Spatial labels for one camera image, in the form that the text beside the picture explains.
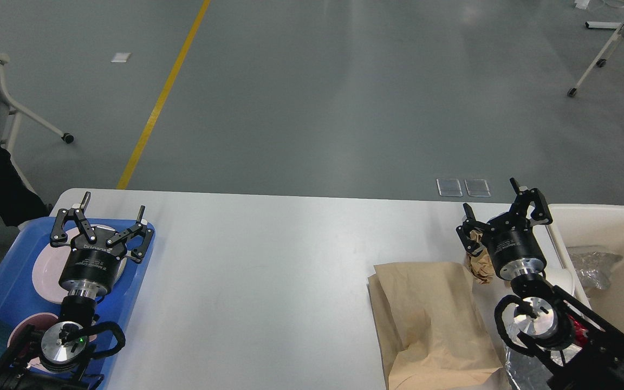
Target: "chair wheel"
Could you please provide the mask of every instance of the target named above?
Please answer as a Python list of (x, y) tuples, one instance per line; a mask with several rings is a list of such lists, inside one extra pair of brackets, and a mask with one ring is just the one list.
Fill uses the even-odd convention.
[(74, 142), (74, 136), (69, 133), (64, 133), (64, 135), (62, 136), (62, 140), (64, 140), (64, 142), (68, 144), (71, 144), (72, 142)]

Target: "red object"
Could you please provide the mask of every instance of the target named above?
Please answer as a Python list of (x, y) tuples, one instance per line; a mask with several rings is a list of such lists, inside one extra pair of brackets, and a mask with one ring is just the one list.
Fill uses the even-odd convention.
[(589, 338), (587, 336), (588, 330), (583, 326), (579, 321), (569, 316), (570, 320), (572, 320), (572, 325), (574, 326), (574, 344), (580, 348), (584, 348), (585, 345), (589, 342)]

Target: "gray floor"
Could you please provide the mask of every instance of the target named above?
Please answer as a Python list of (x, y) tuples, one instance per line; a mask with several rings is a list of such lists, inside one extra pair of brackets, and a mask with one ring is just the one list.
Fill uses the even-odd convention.
[[(15, 156), (53, 203), (117, 184), (201, 2), (0, 2)], [(565, 96), (624, 11), (557, 2), (213, 0), (129, 188), (624, 204), (624, 44)], [(133, 52), (110, 64), (116, 51)], [(441, 198), (486, 178), (493, 197)], [(0, 222), (0, 259), (15, 236)]]

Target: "paper bag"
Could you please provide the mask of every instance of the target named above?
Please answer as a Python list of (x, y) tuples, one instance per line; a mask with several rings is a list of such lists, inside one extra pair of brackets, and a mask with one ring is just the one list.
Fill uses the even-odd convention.
[(369, 278), (388, 390), (480, 385), (502, 365), (458, 263), (391, 263)]

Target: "blue tray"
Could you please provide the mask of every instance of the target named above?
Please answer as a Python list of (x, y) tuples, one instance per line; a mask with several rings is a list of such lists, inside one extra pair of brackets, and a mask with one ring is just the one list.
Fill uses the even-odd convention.
[[(32, 220), (24, 230), (16, 237), (11, 249), (7, 252), (2, 263), (0, 264), (0, 319), (8, 323), (12, 327), (18, 325), (28, 316), (35, 313), (59, 314), (60, 305), (45, 301), (35, 291), (33, 287), (33, 264), (47, 244), (49, 244), (49, 235), (54, 225), (54, 217), (45, 217)], [(88, 219), (93, 225), (107, 225), (117, 231), (124, 230), (135, 223), (134, 220), (123, 219)], [(69, 222), (64, 226), (65, 230), (75, 227)], [(129, 242), (128, 247), (133, 248), (141, 243), (141, 237), (135, 237)], [(124, 268), (122, 276), (115, 284), (112, 292), (107, 294), (104, 301), (99, 303), (96, 313), (100, 316), (99, 322), (114, 321), (119, 324), (122, 329), (126, 329), (129, 317), (134, 308), (141, 282), (144, 280), (148, 262), (153, 252), (153, 242), (148, 247), (144, 261), (136, 264), (129, 260)], [(106, 350), (114, 345), (111, 333), (102, 333), (93, 342), (97, 345), (96, 350)], [(109, 380), (112, 372), (115, 356), (107, 357), (99, 360), (91, 360), (86, 373), (105, 375), (100, 388)], [(60, 376), (69, 376), (69, 374), (60, 374)]]

